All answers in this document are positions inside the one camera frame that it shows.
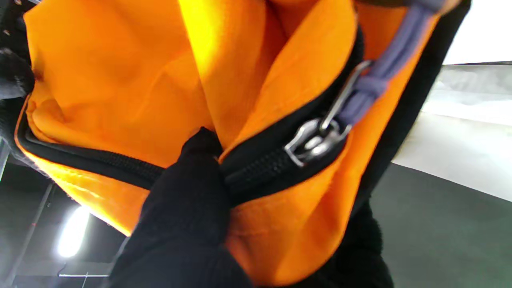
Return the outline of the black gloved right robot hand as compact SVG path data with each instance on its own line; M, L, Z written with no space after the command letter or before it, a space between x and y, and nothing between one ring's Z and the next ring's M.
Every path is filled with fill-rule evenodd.
M1 1L1 140L18 161L30 166L32 162L15 143L15 128L24 99L34 87L30 67L27 28L24 14L35 4L28 0Z

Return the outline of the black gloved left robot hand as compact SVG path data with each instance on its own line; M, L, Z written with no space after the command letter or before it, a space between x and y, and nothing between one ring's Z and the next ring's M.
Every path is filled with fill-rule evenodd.
M151 189L104 288L253 288L226 248L230 203L216 157L216 134L202 127ZM348 239L294 288L393 288L382 231L369 202L348 224Z

